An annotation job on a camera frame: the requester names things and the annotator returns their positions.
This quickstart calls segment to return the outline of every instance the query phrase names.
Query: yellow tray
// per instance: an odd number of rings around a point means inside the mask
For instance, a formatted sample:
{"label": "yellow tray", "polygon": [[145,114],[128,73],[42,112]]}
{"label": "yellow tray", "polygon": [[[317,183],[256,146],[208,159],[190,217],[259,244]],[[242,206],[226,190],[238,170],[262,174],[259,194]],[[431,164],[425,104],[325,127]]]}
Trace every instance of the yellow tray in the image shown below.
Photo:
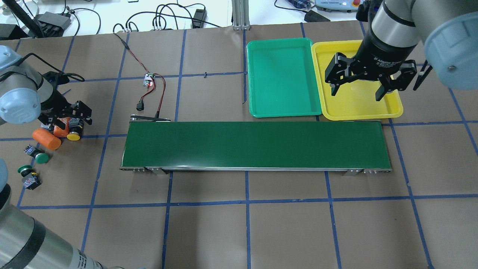
{"label": "yellow tray", "polygon": [[378,81],[357,80],[340,86],[336,96],[324,82],[325,69],[336,52],[348,58],[355,55],[361,40],[319,42],[312,45],[315,76],[319,85],[320,103],[323,115],[332,121],[397,118],[403,114],[402,101],[398,91],[393,91],[377,102],[375,92]]}

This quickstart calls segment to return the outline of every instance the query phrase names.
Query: plastic tray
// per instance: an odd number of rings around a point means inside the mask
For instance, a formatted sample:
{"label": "plastic tray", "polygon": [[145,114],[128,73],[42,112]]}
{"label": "plastic tray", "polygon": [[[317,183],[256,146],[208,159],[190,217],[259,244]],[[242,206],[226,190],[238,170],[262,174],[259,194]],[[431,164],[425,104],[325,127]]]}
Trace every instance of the plastic tray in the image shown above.
{"label": "plastic tray", "polygon": [[324,82],[325,69],[336,52],[353,57],[361,40],[319,42],[312,46],[315,74],[319,87],[320,103],[326,118],[332,121],[397,118],[403,113],[402,101],[397,91],[385,95],[377,102],[375,92],[378,81],[356,80],[340,86],[336,96]]}
{"label": "plastic tray", "polygon": [[249,111],[254,117],[320,115],[308,38],[257,40],[247,44]]}

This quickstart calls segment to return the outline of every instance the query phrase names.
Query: orange cylinder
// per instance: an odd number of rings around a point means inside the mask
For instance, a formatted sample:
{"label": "orange cylinder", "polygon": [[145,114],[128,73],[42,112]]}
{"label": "orange cylinder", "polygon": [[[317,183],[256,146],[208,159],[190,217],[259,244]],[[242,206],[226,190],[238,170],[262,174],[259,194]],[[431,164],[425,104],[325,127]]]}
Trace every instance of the orange cylinder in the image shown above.
{"label": "orange cylinder", "polygon": [[53,134],[43,128],[36,129],[33,132],[32,137],[38,143],[51,150],[56,150],[61,145],[61,140],[58,139],[58,137],[55,137]]}

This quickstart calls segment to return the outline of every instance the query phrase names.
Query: white surface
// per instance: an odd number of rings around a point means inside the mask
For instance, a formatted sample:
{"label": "white surface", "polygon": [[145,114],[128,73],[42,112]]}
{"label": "white surface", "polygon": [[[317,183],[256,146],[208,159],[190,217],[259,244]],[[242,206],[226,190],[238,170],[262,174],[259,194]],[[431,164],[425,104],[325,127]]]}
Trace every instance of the white surface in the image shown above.
{"label": "white surface", "polygon": [[[183,6],[202,3],[206,6],[207,21],[217,24],[221,27],[230,26],[232,16],[232,0],[179,0]],[[37,11],[36,5],[31,1],[26,1],[30,10],[35,14]],[[108,34],[112,32],[113,25],[121,23],[124,25],[126,20],[133,14],[141,11],[155,11],[159,4],[175,3],[175,0],[139,0],[136,3],[128,3],[127,0],[93,0],[86,2],[83,0],[67,0],[66,4],[71,9],[74,8],[89,8],[98,12],[101,16],[101,30],[100,34]],[[278,6],[293,8],[286,0],[278,0]],[[46,11],[52,13],[61,13],[64,8],[63,0],[38,0],[39,13]],[[176,15],[188,17],[189,15],[178,6],[171,7]],[[188,10],[194,16],[196,8],[202,8],[197,5],[189,7]],[[164,13],[170,14],[168,8],[164,9]],[[355,13],[346,12],[325,12],[318,11],[321,15],[329,18],[331,21],[348,21],[355,19]],[[77,11],[77,17],[80,20],[81,28],[78,35],[95,34],[98,29],[98,17],[91,11]],[[274,0],[249,0],[249,16],[251,25],[254,24],[286,24],[304,22],[305,13],[299,11],[283,10],[274,7]],[[152,30],[152,18],[154,14],[140,14],[135,16],[132,21],[137,24],[141,32]],[[64,36],[74,35],[77,29],[77,21],[72,16],[72,24],[67,28]],[[13,15],[0,14],[0,23],[16,24]],[[191,21],[189,19],[178,18],[179,29],[191,28]],[[176,28],[174,19],[167,17],[167,28]]]}

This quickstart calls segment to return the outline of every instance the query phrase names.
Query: green conveyor belt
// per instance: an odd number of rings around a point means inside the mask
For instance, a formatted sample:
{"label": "green conveyor belt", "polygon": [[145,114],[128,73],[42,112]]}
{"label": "green conveyor belt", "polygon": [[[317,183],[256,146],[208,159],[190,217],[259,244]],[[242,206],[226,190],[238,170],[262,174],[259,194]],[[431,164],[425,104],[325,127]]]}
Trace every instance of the green conveyor belt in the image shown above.
{"label": "green conveyor belt", "polygon": [[122,170],[390,171],[380,122],[130,123]]}

